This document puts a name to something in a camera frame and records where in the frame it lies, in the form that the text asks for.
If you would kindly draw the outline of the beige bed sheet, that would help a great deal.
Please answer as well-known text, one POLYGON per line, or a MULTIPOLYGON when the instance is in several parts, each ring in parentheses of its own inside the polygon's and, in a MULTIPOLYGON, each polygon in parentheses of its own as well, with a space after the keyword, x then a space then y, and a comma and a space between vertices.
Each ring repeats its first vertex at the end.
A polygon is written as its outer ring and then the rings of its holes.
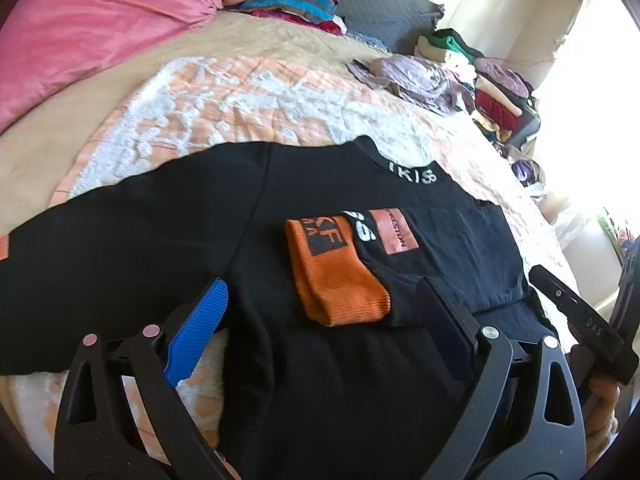
POLYGON ((346 76, 352 58, 370 61, 382 54, 352 38, 220 11, 197 30, 75 82, 2 133, 1 231, 9 233, 43 211, 90 136, 122 100, 174 58, 266 56, 346 76))

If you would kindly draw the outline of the black sock orange patch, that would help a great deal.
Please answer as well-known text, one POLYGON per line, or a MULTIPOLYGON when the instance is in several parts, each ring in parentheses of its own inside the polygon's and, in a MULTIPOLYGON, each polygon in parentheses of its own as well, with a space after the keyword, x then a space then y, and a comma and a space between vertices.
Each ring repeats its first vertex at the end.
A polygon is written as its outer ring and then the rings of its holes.
POLYGON ((425 308, 416 302, 416 286, 434 273, 433 261, 399 208, 343 210, 352 228, 358 257, 390 296, 385 323, 425 326, 425 308))

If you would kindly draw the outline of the black KISS shirt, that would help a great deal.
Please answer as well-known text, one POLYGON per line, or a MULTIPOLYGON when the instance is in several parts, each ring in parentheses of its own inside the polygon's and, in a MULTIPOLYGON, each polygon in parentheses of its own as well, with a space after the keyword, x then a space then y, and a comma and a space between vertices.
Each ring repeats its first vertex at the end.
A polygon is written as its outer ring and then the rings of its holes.
POLYGON ((97 188, 13 230, 1 263, 1 370, 59 372, 81 338, 161 323, 213 278, 222 324, 219 447, 245 479, 416 479, 463 386, 428 332, 328 327, 306 315, 285 222, 399 208, 442 296, 483 325, 553 333, 500 207, 438 165, 407 168, 362 136, 342 145, 220 144, 97 188))

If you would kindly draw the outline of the peach white patterned blanket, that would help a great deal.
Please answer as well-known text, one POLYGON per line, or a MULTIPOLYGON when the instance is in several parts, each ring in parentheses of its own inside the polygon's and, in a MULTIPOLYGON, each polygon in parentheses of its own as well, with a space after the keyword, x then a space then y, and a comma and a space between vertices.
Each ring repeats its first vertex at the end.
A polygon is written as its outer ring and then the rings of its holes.
MULTIPOLYGON (((535 264, 570 274, 544 216, 469 114, 440 116, 390 92, 271 58, 178 58, 165 65, 112 115, 74 185, 47 210, 220 144, 325 148, 362 136, 385 159, 407 168, 438 165, 465 192, 500 207, 527 283, 535 264)), ((553 326, 547 336, 572 348, 566 317, 533 291, 553 326)), ((222 320, 194 374, 177 388, 195 425, 219 451, 228 344, 222 320)), ((44 457, 53 452, 69 369, 6 375, 25 436, 44 457)))

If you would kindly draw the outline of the striped folded clothes pile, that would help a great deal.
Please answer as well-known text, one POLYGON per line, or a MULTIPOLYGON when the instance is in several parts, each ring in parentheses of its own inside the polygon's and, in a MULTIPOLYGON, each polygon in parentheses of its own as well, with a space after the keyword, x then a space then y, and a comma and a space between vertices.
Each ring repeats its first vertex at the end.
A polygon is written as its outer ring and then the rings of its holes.
POLYGON ((347 27, 337 15, 339 3, 340 0, 245 0, 230 10, 250 14, 254 18, 276 18, 344 36, 347 27))

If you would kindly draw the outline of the stacked folded clothes pile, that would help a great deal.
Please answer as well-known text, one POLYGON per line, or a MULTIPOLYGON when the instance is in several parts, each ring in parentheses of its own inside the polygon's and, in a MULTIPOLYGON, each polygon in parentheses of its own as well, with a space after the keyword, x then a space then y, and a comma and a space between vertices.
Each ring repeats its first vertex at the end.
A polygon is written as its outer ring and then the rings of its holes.
POLYGON ((541 119, 533 86, 518 73, 469 47, 453 29, 416 40, 414 54, 449 68, 474 96, 474 120, 486 138, 521 148, 534 140, 541 119))

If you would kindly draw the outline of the lilac crumpled garment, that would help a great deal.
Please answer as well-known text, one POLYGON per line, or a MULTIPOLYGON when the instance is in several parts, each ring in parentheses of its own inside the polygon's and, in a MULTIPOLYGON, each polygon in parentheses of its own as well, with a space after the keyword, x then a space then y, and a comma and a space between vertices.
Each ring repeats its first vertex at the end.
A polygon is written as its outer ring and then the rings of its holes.
POLYGON ((370 62, 351 60, 347 68, 370 89, 386 90, 440 116, 471 115, 475 110, 474 93, 451 70, 425 58, 393 54, 370 62))

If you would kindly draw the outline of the bag of clothes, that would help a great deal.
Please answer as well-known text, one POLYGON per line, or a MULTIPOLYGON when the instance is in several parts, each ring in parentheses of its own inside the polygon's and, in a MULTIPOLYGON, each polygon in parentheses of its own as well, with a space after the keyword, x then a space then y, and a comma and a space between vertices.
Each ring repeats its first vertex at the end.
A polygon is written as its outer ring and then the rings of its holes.
POLYGON ((531 198, 544 197, 547 194, 546 176, 538 162, 511 144, 506 144, 504 151, 514 177, 523 185, 529 196, 531 198))

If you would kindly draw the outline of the pink duvet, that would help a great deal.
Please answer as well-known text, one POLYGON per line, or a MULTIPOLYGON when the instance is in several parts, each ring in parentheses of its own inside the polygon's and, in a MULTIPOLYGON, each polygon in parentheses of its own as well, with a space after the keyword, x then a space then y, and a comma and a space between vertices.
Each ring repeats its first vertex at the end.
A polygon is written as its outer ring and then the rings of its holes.
POLYGON ((1 27, 1 125, 245 0, 18 0, 1 27))

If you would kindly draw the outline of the orange and black sock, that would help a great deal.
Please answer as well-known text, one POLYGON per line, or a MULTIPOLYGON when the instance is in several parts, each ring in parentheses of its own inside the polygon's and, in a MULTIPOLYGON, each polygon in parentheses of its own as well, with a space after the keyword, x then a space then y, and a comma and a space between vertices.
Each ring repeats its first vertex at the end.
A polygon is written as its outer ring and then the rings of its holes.
POLYGON ((344 216, 288 220, 285 235, 308 318, 335 327, 378 322, 390 313, 390 294, 358 256, 344 216))

